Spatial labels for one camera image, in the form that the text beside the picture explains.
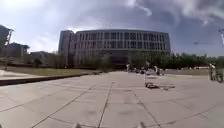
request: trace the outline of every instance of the lamp post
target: lamp post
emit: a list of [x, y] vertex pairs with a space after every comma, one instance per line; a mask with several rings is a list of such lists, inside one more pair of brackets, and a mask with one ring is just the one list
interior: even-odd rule
[[224, 44], [224, 29], [220, 29], [219, 32], [220, 32], [220, 34], [221, 34], [222, 42], [223, 42], [223, 44]]
[[8, 45], [10, 43], [13, 31], [14, 31], [13, 29], [9, 29], [9, 36], [7, 39], [7, 43], [5, 45], [5, 70], [7, 70], [7, 66], [8, 66]]

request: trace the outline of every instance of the curved building facade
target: curved building facade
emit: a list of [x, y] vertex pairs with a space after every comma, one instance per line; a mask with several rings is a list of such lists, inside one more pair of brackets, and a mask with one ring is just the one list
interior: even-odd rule
[[62, 31], [59, 53], [66, 56], [66, 63], [80, 65], [83, 59], [107, 54], [115, 64], [126, 64], [132, 57], [149, 54], [170, 54], [168, 33], [144, 30], [88, 30]]

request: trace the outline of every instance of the building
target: building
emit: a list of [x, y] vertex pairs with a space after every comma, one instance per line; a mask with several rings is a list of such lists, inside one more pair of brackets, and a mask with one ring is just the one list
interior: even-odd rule
[[10, 43], [7, 45], [7, 55], [9, 57], [22, 58], [25, 54], [27, 54], [28, 45], [22, 45], [19, 43]]
[[170, 54], [168, 33], [144, 30], [89, 30], [62, 31], [59, 54], [66, 57], [66, 64], [73, 59], [80, 65], [83, 59], [107, 54], [112, 63], [124, 65], [131, 58], [148, 54]]
[[32, 56], [33, 59], [40, 60], [42, 66], [49, 66], [48, 60], [53, 54], [45, 51], [37, 51], [37, 52], [31, 52], [30, 55]]
[[9, 29], [0, 25], [0, 55], [3, 54], [8, 35]]

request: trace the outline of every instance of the grass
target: grass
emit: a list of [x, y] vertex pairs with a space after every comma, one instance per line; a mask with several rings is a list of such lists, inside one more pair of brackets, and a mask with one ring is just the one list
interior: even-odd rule
[[67, 76], [91, 73], [96, 70], [8, 67], [8, 71], [38, 76]]
[[199, 70], [168, 70], [164, 72], [165, 74], [174, 74], [174, 75], [208, 75], [208, 69], [199, 69]]

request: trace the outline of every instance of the low wall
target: low wall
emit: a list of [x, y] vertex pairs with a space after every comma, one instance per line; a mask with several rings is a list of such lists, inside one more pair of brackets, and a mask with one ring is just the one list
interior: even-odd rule
[[96, 75], [99, 73], [102, 73], [102, 72], [83, 73], [83, 74], [69, 75], [69, 76], [50, 76], [50, 77], [38, 77], [38, 78], [0, 80], [0, 86], [34, 83], [34, 82], [57, 80], [57, 79], [64, 79], [64, 78], [70, 78], [70, 77], [80, 77], [80, 76], [90, 75], [90, 74]]

